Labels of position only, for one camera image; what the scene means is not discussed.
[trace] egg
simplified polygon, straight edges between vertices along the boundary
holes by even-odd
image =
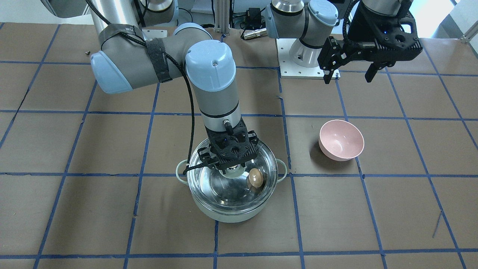
[[[264,178],[262,177],[262,173],[257,168],[252,168],[249,171],[248,179],[249,179],[249,183],[255,188],[258,188],[258,187],[262,186],[262,183],[264,182]]]

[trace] white mounting plate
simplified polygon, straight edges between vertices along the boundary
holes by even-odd
[[[167,30],[153,30],[153,29],[143,29],[144,40],[149,40],[153,38],[164,38],[168,36]]]
[[[293,38],[276,39],[277,57],[279,59],[279,65],[281,66],[281,77],[324,79],[324,71],[321,70],[319,67],[302,67],[292,61],[291,57],[289,56],[289,50],[291,49],[291,46],[294,41],[295,39]],[[334,71],[333,77],[340,77],[339,70]]]

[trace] pot handle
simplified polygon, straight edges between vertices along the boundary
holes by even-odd
[[[187,183],[187,181],[185,180],[182,180],[180,177],[179,177],[179,172],[178,172],[178,169],[181,165],[187,163],[187,160],[184,160],[184,161],[180,161],[178,163],[178,166],[176,166],[176,178],[179,180],[179,182],[181,182],[182,184],[186,185],[186,186],[189,186],[189,184]]]
[[[281,159],[277,159],[277,158],[276,158],[275,160],[277,161],[278,164],[279,164],[279,163],[282,164],[282,166],[284,166],[284,168],[285,168],[284,176],[282,176],[282,178],[280,178],[279,180],[277,180],[277,183],[279,183],[279,182],[281,182],[282,180],[284,180],[284,178],[287,177],[287,171],[288,171],[288,169],[287,169],[287,165],[286,165]]]

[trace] black velcro strap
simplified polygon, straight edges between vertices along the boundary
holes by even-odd
[[[302,36],[300,39],[303,39],[305,35],[307,34],[307,30],[309,29],[309,9],[307,8],[309,3],[305,4],[304,6],[304,11],[305,11],[305,25],[304,25],[304,30],[302,31]]]
[[[171,76],[169,76],[168,60],[166,55],[163,53],[166,52],[163,40],[161,38],[147,40],[146,49],[148,50],[152,66],[156,72],[159,82],[162,83],[173,80]]]
[[[101,47],[103,47],[103,44],[110,38],[114,37],[115,35],[119,33],[127,33],[131,34],[134,36],[142,36],[142,31],[133,25],[129,24],[118,24],[118,23],[112,23],[108,26],[106,26],[105,29],[101,31],[98,35],[98,40],[99,43],[101,44]]]

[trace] pink bowl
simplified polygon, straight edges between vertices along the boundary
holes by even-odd
[[[353,159],[362,153],[364,144],[362,133],[349,122],[332,120],[320,128],[320,149],[332,160]]]

